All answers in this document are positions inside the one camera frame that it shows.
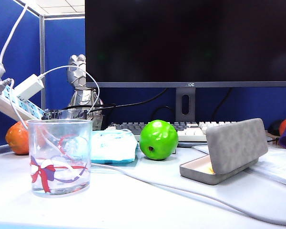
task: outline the white cable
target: white cable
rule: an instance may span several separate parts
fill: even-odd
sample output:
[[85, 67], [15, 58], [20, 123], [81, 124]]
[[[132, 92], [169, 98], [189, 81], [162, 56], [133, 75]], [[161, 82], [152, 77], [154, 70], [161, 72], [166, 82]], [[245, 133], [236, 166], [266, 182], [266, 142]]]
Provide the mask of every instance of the white cable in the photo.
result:
[[16, 22], [15, 22], [13, 28], [12, 28], [11, 31], [10, 31], [10, 34], [9, 34], [9, 36], [8, 36], [6, 42], [5, 42], [5, 44], [4, 44], [4, 46], [3, 46], [2, 50], [1, 50], [1, 53], [0, 53], [0, 63], [3, 62], [4, 53], [5, 53], [7, 47], [8, 47], [8, 45], [9, 45], [9, 43], [10, 43], [11, 38], [13, 37], [13, 34], [14, 34], [14, 32], [15, 32], [15, 30], [16, 30], [16, 28], [17, 28], [19, 22], [20, 22], [20, 20], [22, 19], [24, 13], [26, 12], [27, 8], [28, 8], [28, 4], [25, 4], [25, 6], [24, 6], [24, 8], [23, 8], [23, 10], [22, 10], [22, 12], [21, 12], [21, 14], [20, 14], [20, 16], [18, 17], [18, 19], [16, 20]]
[[88, 114], [90, 113], [90, 111], [94, 108], [94, 105], [97, 103], [97, 101], [99, 100], [99, 97], [100, 97], [100, 87], [99, 85], [97, 84], [96, 80], [84, 69], [80, 68], [79, 66], [75, 66], [75, 65], [64, 65], [64, 66], [60, 66], [60, 67], [56, 67], [56, 68], [53, 68], [51, 70], [48, 70], [46, 71], [45, 73], [43, 74], [40, 74], [38, 76], [38, 79], [41, 80], [46, 74], [54, 71], [54, 70], [57, 70], [57, 69], [60, 69], [60, 68], [69, 68], [69, 67], [72, 67], [72, 68], [78, 68], [80, 70], [82, 70], [83, 72], [85, 72], [95, 83], [96, 87], [97, 87], [97, 96], [96, 96], [96, 99], [94, 101], [94, 103], [92, 104], [91, 108], [88, 110]]
[[[52, 72], [52, 71], [55, 71], [55, 70], [57, 70], [57, 69], [66, 68], [66, 67], [75, 67], [75, 68], [81, 69], [81, 68], [78, 67], [78, 66], [64, 65], [64, 66], [60, 66], [60, 67], [56, 67], [56, 68], [50, 69], [50, 70], [46, 71], [45, 73], [40, 74], [40, 75], [37, 77], [37, 79], [38, 79], [38, 80], [41, 80], [43, 77], [45, 77], [46, 74], [48, 74], [48, 73], [50, 73], [50, 72]], [[96, 104], [96, 102], [98, 101], [99, 97], [100, 97], [100, 87], [99, 87], [99, 85], [97, 84], [97, 82], [95, 81], [95, 79], [94, 79], [88, 72], [86, 72], [86, 71], [83, 70], [83, 69], [81, 69], [81, 70], [82, 70], [83, 72], [85, 72], [85, 73], [95, 82], [96, 87], [97, 87], [97, 96], [96, 96], [96, 99], [95, 99], [94, 103], [92, 104], [92, 107], [91, 107], [90, 110], [89, 110], [89, 111], [91, 111], [91, 110], [93, 109], [94, 105]], [[17, 117], [20, 119], [20, 121], [21, 121], [21, 123], [23, 124], [24, 128], [25, 128], [26, 130], [28, 130], [28, 127], [25, 125], [25, 123], [24, 123], [24, 121], [23, 121], [23, 118], [22, 118], [22, 117], [20, 116], [20, 114], [18, 113], [18, 111], [17, 111], [16, 107], [14, 106], [13, 101], [12, 101], [12, 99], [11, 99], [11, 98], [12, 98], [12, 89], [13, 89], [14, 83], [15, 83], [14, 80], [11, 79], [10, 93], [9, 93], [9, 94], [10, 94], [10, 105], [11, 105], [11, 107], [13, 108], [14, 112], [16, 113]]]
[[219, 203], [222, 203], [230, 208], [233, 208], [251, 218], [254, 218], [254, 219], [257, 219], [257, 220], [260, 220], [260, 221], [263, 221], [263, 222], [266, 222], [266, 223], [271, 223], [271, 224], [276, 224], [276, 225], [281, 225], [281, 226], [286, 226], [286, 220], [280, 220], [280, 219], [269, 219], [269, 218], [266, 218], [266, 217], [263, 217], [263, 216], [259, 216], [253, 212], [250, 212], [250, 211], [247, 211], [245, 209], [242, 209], [240, 207], [237, 207], [237, 206], [234, 206], [230, 203], [227, 203], [223, 200], [220, 200], [218, 198], [215, 198], [215, 197], [212, 197], [212, 196], [209, 196], [207, 194], [204, 194], [204, 193], [199, 193], [199, 192], [195, 192], [195, 191], [192, 191], [192, 190], [189, 190], [189, 189], [186, 189], [186, 188], [181, 188], [181, 187], [176, 187], [176, 186], [171, 186], [171, 185], [167, 185], [167, 184], [162, 184], [162, 183], [159, 183], [159, 182], [154, 182], [154, 181], [150, 181], [150, 180], [147, 180], [147, 179], [144, 179], [144, 178], [140, 178], [140, 177], [137, 177], [135, 175], [132, 175], [130, 173], [128, 173], [127, 171], [123, 170], [123, 169], [120, 169], [118, 167], [113, 167], [113, 166], [108, 166], [108, 165], [101, 165], [101, 164], [96, 164], [96, 163], [91, 163], [92, 166], [97, 166], [97, 167], [102, 167], [102, 168], [108, 168], [108, 169], [113, 169], [113, 170], [116, 170], [126, 176], [129, 176], [129, 177], [132, 177], [134, 179], [137, 179], [137, 180], [140, 180], [142, 182], [145, 182], [145, 183], [148, 183], [148, 184], [153, 184], [153, 185], [160, 185], [160, 186], [164, 186], [164, 187], [168, 187], [168, 188], [172, 188], [172, 189], [176, 189], [176, 190], [180, 190], [180, 191], [184, 191], [184, 192], [189, 192], [189, 193], [193, 193], [195, 195], [199, 195], [199, 196], [202, 196], [202, 197], [205, 197], [205, 198], [208, 198], [208, 199], [212, 199], [212, 200], [215, 200]]
[[13, 94], [13, 93], [12, 93], [12, 89], [13, 89], [14, 83], [15, 83], [14, 80], [11, 79], [11, 83], [10, 83], [10, 93], [9, 93], [9, 94], [10, 94], [10, 105], [12, 106], [12, 108], [13, 108], [15, 114], [17, 115], [17, 117], [20, 119], [20, 121], [21, 121], [22, 125], [24, 126], [24, 128], [27, 130], [27, 129], [28, 129], [27, 125], [25, 124], [25, 122], [24, 122], [23, 119], [21, 118], [20, 114], [18, 113], [18, 111], [17, 111], [16, 107], [14, 106], [14, 103], [13, 103], [13, 101], [12, 101], [12, 99], [11, 99], [12, 94]]

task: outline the metal frame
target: metal frame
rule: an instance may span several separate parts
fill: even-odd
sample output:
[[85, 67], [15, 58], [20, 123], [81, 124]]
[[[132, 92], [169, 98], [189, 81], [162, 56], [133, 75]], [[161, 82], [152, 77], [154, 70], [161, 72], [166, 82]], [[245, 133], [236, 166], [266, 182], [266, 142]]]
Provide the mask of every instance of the metal frame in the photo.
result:
[[[70, 15], [39, 15], [39, 39], [40, 39], [40, 73], [45, 72], [45, 21], [57, 19], [74, 19], [82, 18], [84, 14]], [[44, 88], [41, 90], [41, 109], [46, 108], [46, 82], [42, 79]]]
[[[20, 0], [14, 0], [16, 3], [18, 3], [19, 5], [21, 5], [22, 7], [25, 6], [25, 3], [23, 3], [22, 1]], [[27, 9], [28, 11], [30, 11], [32, 14], [34, 14], [36, 17], [39, 17], [39, 13], [36, 12], [34, 9], [32, 9], [31, 7], [28, 7]]]

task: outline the black cable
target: black cable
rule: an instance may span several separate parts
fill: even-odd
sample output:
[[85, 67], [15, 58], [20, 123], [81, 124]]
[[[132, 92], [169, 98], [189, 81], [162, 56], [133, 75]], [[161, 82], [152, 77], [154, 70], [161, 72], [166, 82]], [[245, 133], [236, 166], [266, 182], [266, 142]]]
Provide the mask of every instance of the black cable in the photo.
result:
[[113, 112], [113, 109], [110, 109], [109, 112], [107, 113], [103, 113], [104, 114], [104, 117], [103, 117], [103, 121], [102, 121], [102, 127], [103, 126], [108, 126], [108, 120], [109, 120], [109, 117], [111, 116], [112, 112]]
[[278, 140], [280, 140], [280, 138], [279, 138], [279, 137], [276, 137], [275, 139], [267, 140], [267, 142], [277, 142]]
[[216, 115], [217, 111], [223, 105], [223, 103], [227, 100], [227, 98], [229, 97], [232, 89], [233, 89], [232, 87], [229, 88], [229, 90], [228, 90], [227, 94], [225, 95], [225, 97], [222, 99], [222, 101], [217, 105], [217, 107], [213, 111], [212, 116], [211, 116], [211, 121], [215, 121], [215, 115]]
[[138, 103], [133, 103], [133, 104], [123, 104], [123, 105], [116, 105], [116, 106], [109, 106], [109, 107], [103, 107], [103, 108], [96, 108], [91, 110], [90, 112], [94, 112], [94, 111], [102, 111], [102, 110], [107, 110], [107, 109], [113, 109], [113, 108], [117, 108], [117, 107], [127, 107], [127, 106], [136, 106], [136, 105], [141, 105], [141, 104], [145, 104], [148, 103], [156, 98], [158, 98], [160, 95], [164, 94], [167, 91], [168, 88], [165, 88], [163, 91], [161, 91], [158, 95], [154, 96], [151, 99], [145, 100], [143, 102], [138, 102]]
[[[96, 104], [94, 105], [95, 107], [115, 107], [116, 104]], [[72, 109], [72, 108], [91, 108], [92, 105], [73, 105], [73, 106], [67, 106], [65, 108], [63, 108], [62, 110], [68, 110], [68, 109]]]
[[175, 112], [174, 112], [174, 110], [172, 109], [172, 108], [170, 108], [169, 106], [159, 106], [159, 107], [157, 107], [154, 111], [153, 111], [153, 113], [151, 114], [151, 121], [153, 120], [153, 117], [154, 117], [154, 115], [157, 113], [157, 111], [159, 111], [160, 109], [163, 109], [163, 108], [166, 108], [166, 109], [169, 109], [173, 114], [175, 114]]

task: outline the gray glasses case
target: gray glasses case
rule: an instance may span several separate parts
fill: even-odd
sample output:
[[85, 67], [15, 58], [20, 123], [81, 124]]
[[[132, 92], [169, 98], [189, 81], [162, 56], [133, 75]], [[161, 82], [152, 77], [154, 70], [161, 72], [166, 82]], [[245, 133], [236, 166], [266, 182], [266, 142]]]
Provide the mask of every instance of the gray glasses case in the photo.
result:
[[255, 164], [268, 151], [260, 118], [210, 127], [206, 139], [209, 155], [180, 165], [181, 176], [216, 185]]

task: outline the monitor screen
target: monitor screen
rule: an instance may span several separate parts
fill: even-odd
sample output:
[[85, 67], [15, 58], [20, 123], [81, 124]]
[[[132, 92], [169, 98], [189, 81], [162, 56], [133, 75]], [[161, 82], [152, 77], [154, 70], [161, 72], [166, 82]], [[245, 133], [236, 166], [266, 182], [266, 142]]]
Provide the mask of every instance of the monitor screen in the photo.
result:
[[286, 86], [286, 0], [87, 0], [85, 36], [101, 87]]

